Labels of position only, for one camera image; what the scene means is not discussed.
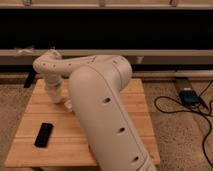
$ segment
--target black curtain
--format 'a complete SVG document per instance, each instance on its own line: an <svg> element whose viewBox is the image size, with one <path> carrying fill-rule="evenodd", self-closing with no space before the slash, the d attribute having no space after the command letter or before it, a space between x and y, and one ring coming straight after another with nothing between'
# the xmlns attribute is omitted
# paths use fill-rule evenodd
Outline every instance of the black curtain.
<svg viewBox="0 0 213 171"><path fill-rule="evenodd" d="M0 49L213 49L212 10L0 10Z"/></svg>

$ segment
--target power adapter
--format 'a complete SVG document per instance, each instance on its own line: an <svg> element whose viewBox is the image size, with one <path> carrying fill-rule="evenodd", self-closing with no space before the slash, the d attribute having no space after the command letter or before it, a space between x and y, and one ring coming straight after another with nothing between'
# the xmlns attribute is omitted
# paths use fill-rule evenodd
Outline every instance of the power adapter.
<svg viewBox="0 0 213 171"><path fill-rule="evenodd" d="M195 106L200 103L200 97L193 90L187 78L176 78L176 89L184 106Z"/></svg>
<svg viewBox="0 0 213 171"><path fill-rule="evenodd" d="M179 97L184 106L195 106L200 103L200 98L194 90L182 90Z"/></svg>

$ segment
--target table leg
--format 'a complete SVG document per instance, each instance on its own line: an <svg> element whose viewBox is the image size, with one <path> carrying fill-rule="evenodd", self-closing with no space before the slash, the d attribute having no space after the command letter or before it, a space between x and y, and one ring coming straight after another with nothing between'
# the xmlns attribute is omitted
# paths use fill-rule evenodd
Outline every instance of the table leg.
<svg viewBox="0 0 213 171"><path fill-rule="evenodd" d="M31 169L33 169L33 171L44 171L44 169L40 167L31 167Z"/></svg>

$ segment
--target speckled floor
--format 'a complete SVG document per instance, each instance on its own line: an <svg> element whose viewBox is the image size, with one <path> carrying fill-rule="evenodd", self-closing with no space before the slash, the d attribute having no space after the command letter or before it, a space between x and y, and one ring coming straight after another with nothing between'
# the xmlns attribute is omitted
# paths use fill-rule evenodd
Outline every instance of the speckled floor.
<svg viewBox="0 0 213 171"><path fill-rule="evenodd" d="M21 119L33 86L23 88L25 74L0 74L0 171L31 171L30 168L11 169L3 166L16 128ZM192 81L197 92L208 84L208 81ZM153 100L159 95L173 98L177 93L172 81L169 80L143 80L147 103L159 147L161 164L160 171L211 171L203 156L201 142L207 130L205 121L189 113L166 115L157 111ZM204 99L213 98L213 86L204 94ZM164 109L177 109L179 106L162 101ZM207 149L213 161L213 135L208 140ZM48 168L48 171L89 171L90 169Z"/></svg>

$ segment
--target screw hole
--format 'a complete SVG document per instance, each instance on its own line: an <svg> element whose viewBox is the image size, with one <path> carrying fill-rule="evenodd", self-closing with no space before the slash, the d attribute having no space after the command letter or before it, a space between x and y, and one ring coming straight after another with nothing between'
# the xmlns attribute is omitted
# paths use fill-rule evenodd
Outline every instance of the screw hole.
<svg viewBox="0 0 213 171"><path fill-rule="evenodd" d="M120 133L122 133L122 132L124 132L125 131L125 128L120 128L119 130L118 130L118 133L120 134Z"/></svg>
<svg viewBox="0 0 213 171"><path fill-rule="evenodd" d="M118 62L117 62L117 61L113 61L113 63L114 63L114 64L118 64Z"/></svg>
<svg viewBox="0 0 213 171"><path fill-rule="evenodd" d="M106 98L106 99L103 100L103 103L109 103L110 101L111 101L110 98Z"/></svg>
<svg viewBox="0 0 213 171"><path fill-rule="evenodd" d="M137 156L132 160L132 162L137 162L138 160L139 160L139 157Z"/></svg>

